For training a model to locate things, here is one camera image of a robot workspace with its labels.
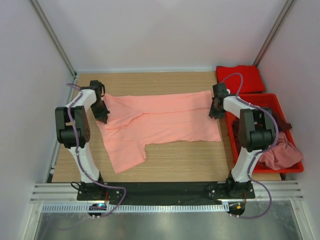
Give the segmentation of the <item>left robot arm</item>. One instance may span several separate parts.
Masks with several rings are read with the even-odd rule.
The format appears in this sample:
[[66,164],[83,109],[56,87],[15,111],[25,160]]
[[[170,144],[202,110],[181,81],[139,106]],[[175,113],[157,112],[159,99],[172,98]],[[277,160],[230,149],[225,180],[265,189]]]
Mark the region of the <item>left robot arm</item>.
[[107,124],[110,111],[103,101],[105,86],[98,80],[90,81],[88,86],[80,87],[73,83],[68,86],[77,90],[78,94],[70,103],[57,107],[54,111],[57,141],[75,159],[81,184],[92,183],[88,194],[95,200],[101,200],[106,194],[106,188],[89,147],[91,130],[87,111],[92,111],[96,121]]

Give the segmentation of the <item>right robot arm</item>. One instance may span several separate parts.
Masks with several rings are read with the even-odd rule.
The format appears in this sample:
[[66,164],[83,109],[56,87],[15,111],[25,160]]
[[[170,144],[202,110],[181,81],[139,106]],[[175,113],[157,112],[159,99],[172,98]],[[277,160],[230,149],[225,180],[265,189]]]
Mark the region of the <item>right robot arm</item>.
[[225,113],[231,113],[239,119],[240,154],[225,181],[222,194],[239,199],[250,193],[252,172],[260,156],[277,142],[278,125],[270,108],[253,105],[239,96],[230,94],[224,83],[213,85],[212,90],[209,117],[222,119]]

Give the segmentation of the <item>salmon pink t shirt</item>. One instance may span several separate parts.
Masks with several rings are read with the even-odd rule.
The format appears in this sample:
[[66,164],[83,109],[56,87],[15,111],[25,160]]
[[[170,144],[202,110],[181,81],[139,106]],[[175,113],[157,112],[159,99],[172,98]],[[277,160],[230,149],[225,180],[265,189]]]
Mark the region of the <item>salmon pink t shirt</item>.
[[145,146],[177,141],[220,142],[217,120],[209,117],[209,90],[165,95],[105,94],[107,123],[98,122],[102,141],[116,174],[142,164]]

